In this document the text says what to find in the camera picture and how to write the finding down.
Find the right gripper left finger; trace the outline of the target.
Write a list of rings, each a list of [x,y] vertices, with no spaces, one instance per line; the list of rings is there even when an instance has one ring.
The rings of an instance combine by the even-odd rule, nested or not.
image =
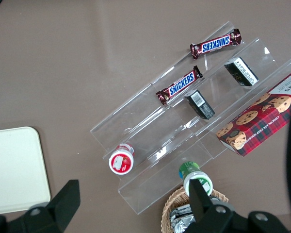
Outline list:
[[[78,180],[69,180],[45,206],[30,209],[22,217],[24,233],[63,233],[81,203]]]

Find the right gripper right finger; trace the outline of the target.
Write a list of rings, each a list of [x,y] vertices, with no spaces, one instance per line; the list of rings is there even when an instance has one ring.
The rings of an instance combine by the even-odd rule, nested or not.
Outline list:
[[[234,225],[234,213],[224,205],[213,204],[199,180],[190,180],[190,207],[195,218],[186,233],[243,233]]]

